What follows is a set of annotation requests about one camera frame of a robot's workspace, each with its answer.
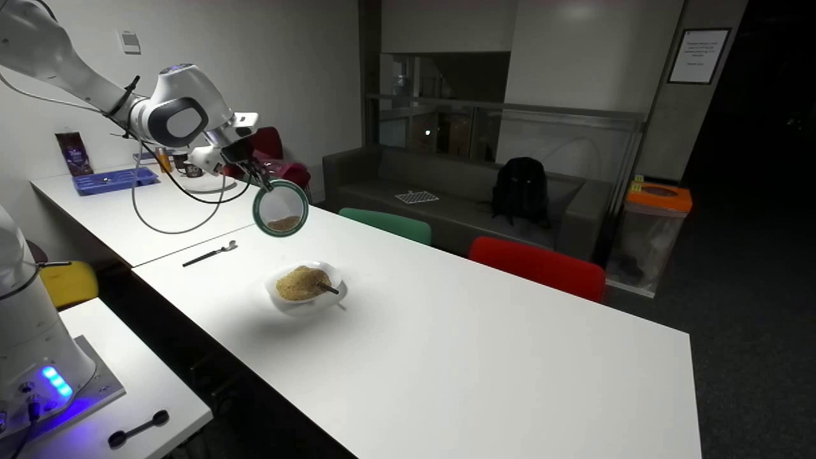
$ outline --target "couch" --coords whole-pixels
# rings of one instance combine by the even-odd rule
[[[589,260],[605,224],[611,185],[577,175],[547,173],[547,226],[526,218],[492,217],[489,198],[498,166],[398,148],[357,148],[323,156],[328,206],[370,206],[422,218],[433,244],[466,246],[478,234],[552,246]],[[396,194],[431,190],[439,201],[402,204]]]

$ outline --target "white table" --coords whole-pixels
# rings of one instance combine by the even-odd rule
[[[175,378],[101,301],[88,301],[62,313],[70,336],[83,333],[93,352],[110,364],[124,388],[124,396],[93,410],[78,422],[30,440],[23,457],[114,457],[144,459],[165,457],[202,425],[212,421],[212,410]],[[170,421],[147,429],[123,449],[110,449],[107,436],[127,431],[155,410],[165,408]]]
[[[343,269],[347,311],[267,303],[300,260]],[[246,226],[134,273],[357,457],[702,457],[685,333],[320,208],[295,238]]]
[[[161,183],[134,188],[138,208],[151,224],[161,229],[185,229],[199,224],[212,212],[212,206],[195,204],[183,195],[165,175],[158,175],[158,181]],[[65,175],[30,179],[30,183],[62,212],[77,218],[87,232],[92,232],[101,244],[120,254],[127,266],[144,266],[167,253],[254,224],[254,185],[249,185],[246,194],[243,194],[236,201],[221,204],[217,217],[195,232],[158,234],[147,229],[132,212],[129,188],[78,195]],[[236,194],[243,185],[245,183],[230,188],[223,198]]]

